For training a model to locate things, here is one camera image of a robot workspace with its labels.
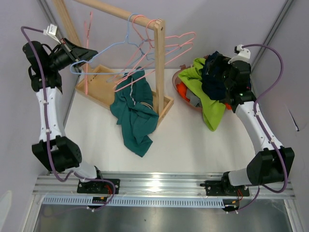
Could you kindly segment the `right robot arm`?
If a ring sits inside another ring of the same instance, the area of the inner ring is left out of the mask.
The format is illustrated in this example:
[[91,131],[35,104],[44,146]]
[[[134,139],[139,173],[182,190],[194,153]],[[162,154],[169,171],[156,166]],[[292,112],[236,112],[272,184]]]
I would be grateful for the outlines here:
[[263,186],[283,182],[285,190],[295,153],[276,138],[259,110],[258,100],[249,87],[251,65],[219,54],[209,65],[212,76],[223,83],[225,100],[243,123],[254,147],[255,156],[246,168],[225,172],[220,188],[231,195],[244,186]]

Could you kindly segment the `navy blue shorts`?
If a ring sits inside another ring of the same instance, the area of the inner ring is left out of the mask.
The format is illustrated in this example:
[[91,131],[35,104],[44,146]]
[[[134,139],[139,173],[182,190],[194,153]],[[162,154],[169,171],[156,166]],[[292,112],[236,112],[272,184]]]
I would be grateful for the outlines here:
[[221,101],[225,98],[226,88],[222,75],[226,67],[224,56],[215,51],[208,55],[202,68],[202,90],[211,99]]

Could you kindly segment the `lime green shorts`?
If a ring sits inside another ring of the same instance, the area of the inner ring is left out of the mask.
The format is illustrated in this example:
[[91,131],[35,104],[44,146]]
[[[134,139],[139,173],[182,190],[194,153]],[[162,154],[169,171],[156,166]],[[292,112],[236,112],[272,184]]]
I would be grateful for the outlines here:
[[205,60],[205,58],[194,59],[190,68],[183,70],[178,77],[188,89],[200,98],[203,120],[209,130],[215,131],[224,115],[225,105],[219,101],[211,100],[202,90],[201,75]]

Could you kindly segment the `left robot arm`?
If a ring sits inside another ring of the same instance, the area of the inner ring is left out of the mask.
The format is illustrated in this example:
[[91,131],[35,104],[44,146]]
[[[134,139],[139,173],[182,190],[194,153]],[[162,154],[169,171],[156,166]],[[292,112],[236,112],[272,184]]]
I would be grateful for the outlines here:
[[84,65],[98,52],[77,46],[66,38],[62,38],[49,53],[46,52],[48,47],[38,41],[30,41],[22,48],[30,62],[28,74],[40,107],[40,136],[38,143],[32,145],[32,152],[48,171],[75,173],[81,181],[88,182],[87,186],[93,193],[100,193],[105,182],[98,177],[98,168],[83,161],[79,146],[65,135],[60,117],[63,94],[59,74],[70,65]]

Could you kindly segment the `teal shorts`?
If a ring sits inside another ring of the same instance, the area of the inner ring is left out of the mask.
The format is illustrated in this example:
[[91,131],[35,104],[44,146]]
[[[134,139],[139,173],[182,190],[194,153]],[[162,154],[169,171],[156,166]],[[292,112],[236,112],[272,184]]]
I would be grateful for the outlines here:
[[110,105],[111,113],[121,126],[124,145],[136,155],[143,157],[153,141],[149,134],[157,127],[159,115],[153,110],[153,93],[143,76],[144,69],[128,76],[114,93],[114,102]]

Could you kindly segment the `orange shorts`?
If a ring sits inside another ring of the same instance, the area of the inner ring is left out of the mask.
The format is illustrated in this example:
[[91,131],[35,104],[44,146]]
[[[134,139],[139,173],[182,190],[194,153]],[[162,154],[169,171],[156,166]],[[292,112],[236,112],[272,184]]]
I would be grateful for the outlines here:
[[175,89],[177,90],[178,94],[190,105],[192,106],[190,103],[189,103],[189,99],[186,98],[186,92],[188,90],[187,86],[183,83],[183,82],[180,82],[179,84],[176,84],[175,85]]

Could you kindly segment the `grey shorts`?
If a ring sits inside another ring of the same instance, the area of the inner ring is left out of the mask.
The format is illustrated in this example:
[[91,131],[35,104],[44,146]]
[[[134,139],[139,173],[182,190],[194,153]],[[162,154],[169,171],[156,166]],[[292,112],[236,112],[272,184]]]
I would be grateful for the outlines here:
[[201,107],[201,100],[198,96],[196,96],[191,90],[187,90],[186,92],[186,98],[189,99],[189,103],[195,107],[195,108],[198,108],[198,107]]

